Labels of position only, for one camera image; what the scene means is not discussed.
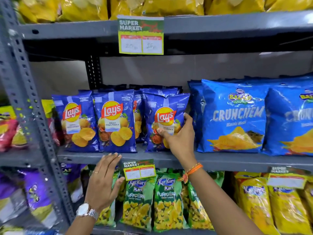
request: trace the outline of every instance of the orange thread bracelet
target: orange thread bracelet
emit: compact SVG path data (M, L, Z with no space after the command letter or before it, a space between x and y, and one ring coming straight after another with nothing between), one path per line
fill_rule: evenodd
M185 184L188 182L188 176L196 172L198 169L202 168L203 165L198 162L196 165L194 165L190 170L185 172L181 178L178 179L178 181L183 181Z

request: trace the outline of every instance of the hand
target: hand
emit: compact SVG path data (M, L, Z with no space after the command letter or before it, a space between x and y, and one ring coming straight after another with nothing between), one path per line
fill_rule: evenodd
M193 119L187 113L184 114L185 125L176 135L170 135L166 130L158 128L157 132L166 139L171 152L179 160L185 170L191 169L197 161L194 155Z
M89 179L85 203L88 203L98 213L110 206L115 200L119 188L125 180L125 177L117 179L112 189L115 167L121 158L122 155L118 155L117 153L104 155L96 165Z

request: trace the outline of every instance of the perforated metal post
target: perforated metal post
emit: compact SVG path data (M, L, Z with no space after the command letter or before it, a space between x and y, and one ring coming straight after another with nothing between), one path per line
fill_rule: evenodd
M11 0L0 0L0 7L2 11L0 18L0 68L2 72L0 75L13 107L21 108L23 116L20 116L20 122L23 129L28 132L28 142L32 142L32 147L37 146L34 156L43 162L38 169L46 178L49 196L54 203L57 216L68 225L66 214L70 221L75 214L65 178L57 161L54 142L41 100L37 95Z
M89 56L85 60L90 90L98 89L102 84L102 74L99 57Z

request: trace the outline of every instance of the watch face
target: watch face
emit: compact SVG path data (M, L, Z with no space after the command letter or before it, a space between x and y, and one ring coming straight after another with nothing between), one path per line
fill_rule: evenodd
M89 210L89 205L88 204L82 204L81 206L79 206L78 210L76 211L76 214L79 216L82 216L86 213L88 213Z

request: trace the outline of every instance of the silver watch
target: silver watch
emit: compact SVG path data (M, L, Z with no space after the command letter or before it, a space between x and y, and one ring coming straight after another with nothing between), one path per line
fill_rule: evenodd
M96 210L92 209L90 205L87 203L84 203L81 206L79 206L76 211L76 217L85 217L85 216L91 216L96 220L98 220L99 218L99 214L96 212Z

